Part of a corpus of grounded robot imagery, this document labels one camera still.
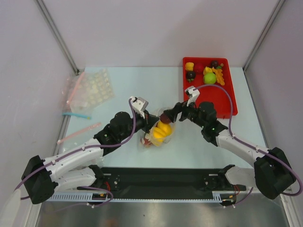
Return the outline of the yellow bell pepper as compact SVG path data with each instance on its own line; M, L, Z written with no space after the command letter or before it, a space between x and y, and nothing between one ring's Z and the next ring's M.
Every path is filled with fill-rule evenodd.
M159 129L163 130L166 136L169 136L172 133L172 128L171 128L170 124L166 124L166 123L163 123L162 121L159 121L157 123L157 127Z

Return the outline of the yellow lemon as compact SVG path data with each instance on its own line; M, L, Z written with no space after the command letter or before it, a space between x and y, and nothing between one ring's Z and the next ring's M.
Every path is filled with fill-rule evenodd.
M162 143L164 141L164 139L166 138L164 131L159 129L158 127L153 128L152 134L158 143Z

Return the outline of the lychee bunch with leaves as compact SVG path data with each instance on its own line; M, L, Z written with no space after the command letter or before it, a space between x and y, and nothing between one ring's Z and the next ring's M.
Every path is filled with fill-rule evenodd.
M156 140L151 133L144 133L140 138L140 142L144 147L151 147L155 146Z

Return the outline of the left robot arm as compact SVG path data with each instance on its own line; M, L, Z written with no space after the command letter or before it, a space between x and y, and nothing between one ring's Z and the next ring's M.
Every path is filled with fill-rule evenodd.
M115 151L139 130L150 130L159 119L147 111L143 115L134 113L133 116L118 112L103 130L77 149L45 159L39 155L30 158L20 185L25 187L27 198L33 204L48 200L58 189L86 186L100 189L104 185L104 177L99 170L87 167L76 171L75 168Z

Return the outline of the purple passion fruit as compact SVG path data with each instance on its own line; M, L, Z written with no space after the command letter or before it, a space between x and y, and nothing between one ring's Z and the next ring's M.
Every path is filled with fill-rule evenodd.
M160 115L160 121L164 124L170 124L171 123L171 120L169 119L169 117L165 113L162 113Z

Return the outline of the clear zip bag with pattern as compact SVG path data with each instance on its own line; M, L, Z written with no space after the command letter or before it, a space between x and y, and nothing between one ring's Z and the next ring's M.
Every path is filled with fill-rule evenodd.
M176 123L164 114L169 109L170 107L163 107L153 112L159 119L148 132L141 133L140 143L143 147L160 147L169 143L176 129Z

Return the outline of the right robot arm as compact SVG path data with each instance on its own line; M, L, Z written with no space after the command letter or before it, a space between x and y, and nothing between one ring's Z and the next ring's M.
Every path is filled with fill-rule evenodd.
M229 190L234 185L244 185L258 189L265 197L273 200L298 182L281 149L268 149L241 140L231 133L230 128L220 123L216 115L214 104L210 102L202 102L199 107L177 103L164 111L164 116L171 122L190 120L201 127L201 134L207 142L232 152L250 165L249 168L228 166L218 178L222 189Z

